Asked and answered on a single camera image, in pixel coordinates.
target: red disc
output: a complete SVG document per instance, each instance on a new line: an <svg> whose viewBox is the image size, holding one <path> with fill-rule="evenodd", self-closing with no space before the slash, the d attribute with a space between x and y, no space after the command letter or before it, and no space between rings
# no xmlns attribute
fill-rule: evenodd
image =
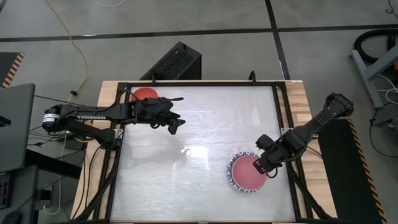
<svg viewBox="0 0 398 224"><path fill-rule="evenodd" d="M142 87L134 92L134 95L138 97L139 100L143 100L145 98L157 98L157 92L153 88ZM135 97L131 97L130 101L137 100Z"/></svg>
<svg viewBox="0 0 398 224"><path fill-rule="evenodd" d="M232 178L235 183L245 190L257 190L267 180L265 174L260 174L253 166L256 156L245 155L239 157L232 166Z"/></svg>

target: gray floor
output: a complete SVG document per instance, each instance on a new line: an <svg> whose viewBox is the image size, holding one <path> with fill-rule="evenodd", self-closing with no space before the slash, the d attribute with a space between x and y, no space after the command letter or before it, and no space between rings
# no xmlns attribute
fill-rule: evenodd
<svg viewBox="0 0 398 224"><path fill-rule="evenodd" d="M120 34L176 30L270 28L263 0L127 0L119 8L104 8L89 0L50 0L73 35ZM396 24L384 12L387 1L271 0L278 27L355 26ZM116 4L116 0L102 0ZM392 1L398 9L398 1ZM8 0L0 12L0 37L48 37L66 35L44 0ZM280 39L291 79L303 80L311 111L322 109L325 97L345 94L355 103L356 125L369 168L389 223L398 222L398 161L386 158L370 145L370 99L351 59L353 42L366 30L284 32ZM142 76L178 41L203 54L203 79L247 79L255 70L258 78L283 79L272 33L188 35L125 39L79 40L85 53L89 79L76 102L95 105L103 80L135 80ZM385 51L385 38L365 43L375 56ZM84 75L84 64L69 41L0 42L0 52L25 52L12 85L33 82L38 95L66 100ZM390 88L381 80L381 88ZM35 99L32 127L41 123L43 110L54 102ZM393 113L395 105L382 113ZM386 127L374 129L374 142L381 151L398 155L396 133ZM57 157L61 145L50 143L36 150ZM79 163L82 155L68 161ZM41 173L40 185L57 178ZM77 181L64 179L62 204L73 200ZM62 210L54 216L40 213L39 223L65 221Z"/></svg>

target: white tabletop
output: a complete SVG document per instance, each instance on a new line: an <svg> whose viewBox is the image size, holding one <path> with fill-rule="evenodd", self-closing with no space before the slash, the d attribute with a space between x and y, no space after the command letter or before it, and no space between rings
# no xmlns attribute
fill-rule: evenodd
<svg viewBox="0 0 398 224"><path fill-rule="evenodd" d="M279 169L257 192L242 193L226 177L229 159L260 154L262 134L280 136L269 86L155 87L159 96L184 97L171 111L187 122L125 128L112 221L292 221L287 172Z"/></svg>

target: orange and black stripes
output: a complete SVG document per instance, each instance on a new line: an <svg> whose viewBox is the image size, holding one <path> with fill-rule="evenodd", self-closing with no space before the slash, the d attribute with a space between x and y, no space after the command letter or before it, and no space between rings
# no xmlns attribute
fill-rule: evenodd
<svg viewBox="0 0 398 224"><path fill-rule="evenodd" d="M12 66L10 68L10 71L7 74L7 77L3 80L3 83L1 84L0 88L7 88L10 86L24 57L25 57L25 53L20 53L19 55L17 55L17 57L14 60L14 63L12 64Z"/></svg>
<svg viewBox="0 0 398 224"><path fill-rule="evenodd" d="M347 122L348 122L348 124L349 124L349 126L351 128L351 132L352 132L352 134L354 136L356 148L358 149L358 153L359 153L359 156L360 156L361 161L362 161L363 169L365 170L366 177L368 178L369 186L370 186L371 191L373 193L374 201L376 203L377 209L379 210L379 215L380 215L380 218L381 218L381 222L382 222L382 224L387 224L386 216L384 215L384 211L383 211L383 208L381 206L381 203L380 203L380 200L379 200L379 196L378 196L378 194L376 192L376 188L375 188L375 186L373 184L373 179L371 177L371 173L369 171L368 164L366 163L366 159L365 159L365 156L363 154L363 150L361 148L361 144L359 143L359 138L358 138L358 135L356 134L354 123L350 119L347 119Z"/></svg>

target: black mat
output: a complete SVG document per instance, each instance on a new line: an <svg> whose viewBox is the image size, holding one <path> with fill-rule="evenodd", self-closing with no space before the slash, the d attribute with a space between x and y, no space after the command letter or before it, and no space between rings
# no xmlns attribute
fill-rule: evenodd
<svg viewBox="0 0 398 224"><path fill-rule="evenodd" d="M319 145L338 218L357 223L387 223L352 121L330 121Z"/></svg>
<svg viewBox="0 0 398 224"><path fill-rule="evenodd" d="M24 59L24 53L0 52L0 88L7 88Z"/></svg>

